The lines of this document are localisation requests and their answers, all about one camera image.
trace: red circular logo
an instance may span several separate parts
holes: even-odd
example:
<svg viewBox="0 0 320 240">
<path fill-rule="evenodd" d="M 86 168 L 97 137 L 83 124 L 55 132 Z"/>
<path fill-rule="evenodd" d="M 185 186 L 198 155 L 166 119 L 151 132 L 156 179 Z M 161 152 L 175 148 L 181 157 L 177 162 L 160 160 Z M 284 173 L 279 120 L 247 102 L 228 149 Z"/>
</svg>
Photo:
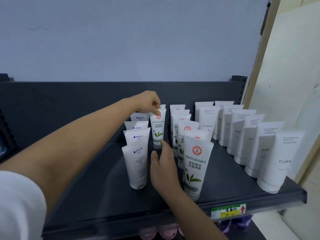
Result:
<svg viewBox="0 0 320 240">
<path fill-rule="evenodd" d="M 200 146 L 195 145 L 192 149 L 194 155 L 199 156 L 202 153 L 202 149 Z"/>
</svg>

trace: green tea leaf graphic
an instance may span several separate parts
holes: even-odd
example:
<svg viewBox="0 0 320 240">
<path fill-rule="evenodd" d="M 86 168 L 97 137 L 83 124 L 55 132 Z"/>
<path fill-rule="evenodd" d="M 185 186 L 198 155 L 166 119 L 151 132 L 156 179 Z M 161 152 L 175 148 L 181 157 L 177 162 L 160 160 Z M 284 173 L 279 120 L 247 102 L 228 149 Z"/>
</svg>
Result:
<svg viewBox="0 0 320 240">
<path fill-rule="evenodd" d="M 198 178 L 193 178 L 193 179 L 190 179 L 190 182 L 202 182 L 202 180 Z"/>
</svg>

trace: lower shelf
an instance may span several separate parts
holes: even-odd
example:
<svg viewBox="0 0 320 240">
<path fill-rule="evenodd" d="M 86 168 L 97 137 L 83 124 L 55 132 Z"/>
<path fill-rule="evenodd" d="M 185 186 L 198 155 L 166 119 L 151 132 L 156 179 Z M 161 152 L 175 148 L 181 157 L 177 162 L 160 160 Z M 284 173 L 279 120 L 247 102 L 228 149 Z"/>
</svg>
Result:
<svg viewBox="0 0 320 240">
<path fill-rule="evenodd" d="M 246 214 L 306 203 L 306 191 L 288 177 L 278 194 L 263 191 L 256 179 L 248 176 L 224 147 L 214 140 L 212 142 L 215 144 L 196 202 L 208 216 L 213 207 L 240 203 L 246 203 Z M 62 236 L 63 239 L 123 238 L 136 236 L 143 228 L 176 222 L 165 201 L 153 188 L 149 175 L 143 189 L 130 187 L 121 150 L 125 145 L 108 143 L 70 185 L 47 218 L 43 229 L 45 240 L 62 239 Z M 152 150 L 150 139 L 149 156 Z M 178 175 L 183 187 L 182 170 L 178 169 Z"/>
</svg>

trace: white sleeve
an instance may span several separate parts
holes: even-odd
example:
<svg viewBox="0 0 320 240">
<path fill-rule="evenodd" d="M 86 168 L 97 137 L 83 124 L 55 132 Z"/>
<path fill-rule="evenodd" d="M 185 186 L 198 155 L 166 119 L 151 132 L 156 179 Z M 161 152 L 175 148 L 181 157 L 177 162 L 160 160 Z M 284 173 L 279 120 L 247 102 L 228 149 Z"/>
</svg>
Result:
<svg viewBox="0 0 320 240">
<path fill-rule="evenodd" d="M 41 239 L 45 218 L 40 187 L 20 174 L 0 171 L 0 239 Z"/>
</svg>

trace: white wall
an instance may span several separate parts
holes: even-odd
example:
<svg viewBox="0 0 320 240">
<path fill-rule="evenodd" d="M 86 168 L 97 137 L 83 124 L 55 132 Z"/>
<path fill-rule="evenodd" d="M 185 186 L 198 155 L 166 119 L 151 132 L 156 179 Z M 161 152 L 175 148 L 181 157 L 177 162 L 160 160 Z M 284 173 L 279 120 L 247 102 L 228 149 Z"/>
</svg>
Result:
<svg viewBox="0 0 320 240">
<path fill-rule="evenodd" d="M 0 0 L 16 81 L 227 81 L 253 69 L 269 0 Z"/>
<path fill-rule="evenodd" d="M 320 84 L 319 41 L 320 2 L 278 14 L 249 108 L 265 113 L 265 121 L 285 121 L 285 130 L 294 129 L 301 109 Z M 320 101 L 314 104 L 318 106 L 299 118 L 307 121 L 299 128 L 307 131 L 308 142 L 299 149 L 291 178 L 320 133 L 315 117 L 320 114 Z"/>
</svg>

